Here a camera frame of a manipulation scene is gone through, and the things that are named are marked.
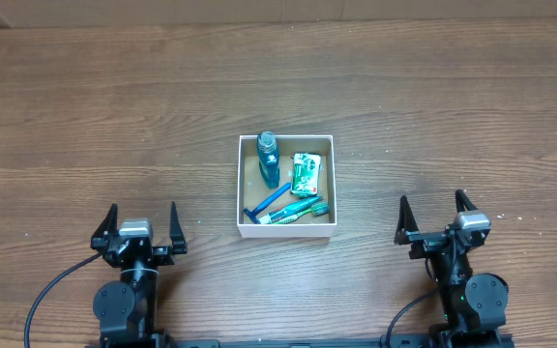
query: cardboard box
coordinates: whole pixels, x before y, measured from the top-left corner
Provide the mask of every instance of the cardboard box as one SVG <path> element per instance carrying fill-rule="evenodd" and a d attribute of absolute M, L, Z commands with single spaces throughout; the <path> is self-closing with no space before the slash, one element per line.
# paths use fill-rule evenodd
<path fill-rule="evenodd" d="M 259 203 L 274 193 L 277 188 L 268 188 L 259 172 L 259 156 L 257 155 L 257 136 L 240 136 L 238 156 L 238 211 L 236 221 L 240 234 L 244 238 L 319 238 L 330 237 L 337 227 L 337 196 L 335 185 L 335 148 L 331 135 L 277 135 L 280 158 L 280 188 L 291 182 L 293 175 L 293 159 L 297 152 L 308 152 L 321 155 L 322 165 L 319 172 L 319 194 L 328 201 L 330 212 L 322 217 L 307 214 L 297 221 L 285 225 L 262 225 L 253 223 L 244 214 L 244 208 L 255 209 Z M 300 198 L 284 193 L 257 217 L 278 209 Z"/>

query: wall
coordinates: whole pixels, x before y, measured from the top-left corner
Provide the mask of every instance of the wall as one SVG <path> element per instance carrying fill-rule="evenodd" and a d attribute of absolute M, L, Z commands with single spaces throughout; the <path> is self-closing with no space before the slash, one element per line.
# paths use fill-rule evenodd
<path fill-rule="evenodd" d="M 0 28 L 557 16 L 557 0 L 0 0 Z"/>

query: wooden table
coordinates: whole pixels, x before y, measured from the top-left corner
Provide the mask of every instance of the wooden table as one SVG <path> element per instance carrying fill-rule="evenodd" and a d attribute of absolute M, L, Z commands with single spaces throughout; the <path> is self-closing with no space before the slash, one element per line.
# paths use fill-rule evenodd
<path fill-rule="evenodd" d="M 262 130 L 335 137 L 329 241 L 240 238 L 238 136 Z M 470 260 L 511 286 L 502 332 L 557 346 L 557 19 L 0 30 L 0 347 L 111 202 L 166 243 L 171 200 L 190 246 L 161 270 L 175 337 L 379 336 L 432 286 L 393 245 L 400 196 L 431 231 L 457 188 L 493 220 Z M 33 346 L 96 342 L 92 299 L 117 275 L 60 282 Z"/>

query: mouthwash bottle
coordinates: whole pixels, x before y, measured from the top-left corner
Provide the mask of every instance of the mouthwash bottle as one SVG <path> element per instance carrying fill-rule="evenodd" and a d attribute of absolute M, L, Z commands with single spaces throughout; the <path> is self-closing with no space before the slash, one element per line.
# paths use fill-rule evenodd
<path fill-rule="evenodd" d="M 277 138 L 271 131 L 264 131 L 257 135 L 257 155 L 259 155 L 259 170 L 269 189 L 279 186 L 279 146 Z"/>

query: toothbrush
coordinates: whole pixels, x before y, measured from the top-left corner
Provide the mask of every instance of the toothbrush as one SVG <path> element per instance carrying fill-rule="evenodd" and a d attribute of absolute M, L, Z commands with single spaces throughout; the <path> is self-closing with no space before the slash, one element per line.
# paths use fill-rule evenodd
<path fill-rule="evenodd" d="M 314 196 L 310 198 L 301 199 L 297 202 L 293 202 L 288 204 L 278 210 L 275 210 L 268 214 L 267 216 L 263 216 L 259 218 L 259 223 L 261 224 L 270 224 L 272 222 L 277 222 L 280 219 L 284 219 L 290 217 L 292 215 L 296 215 L 303 211 L 304 209 L 312 206 L 314 203 L 320 201 L 322 196 Z"/>
<path fill-rule="evenodd" d="M 319 202 L 319 203 L 313 204 L 310 208 L 308 208 L 306 210 L 303 210 L 298 214 L 294 214 L 292 216 L 282 218 L 277 222 L 273 222 L 272 224 L 291 223 L 291 222 L 297 220 L 298 218 L 300 218 L 302 216 L 305 216 L 308 213 L 313 213 L 314 216 L 320 217 L 320 216 L 323 216 L 325 214 L 328 214 L 329 211 L 330 211 L 330 208 L 328 208 L 328 202 Z"/>

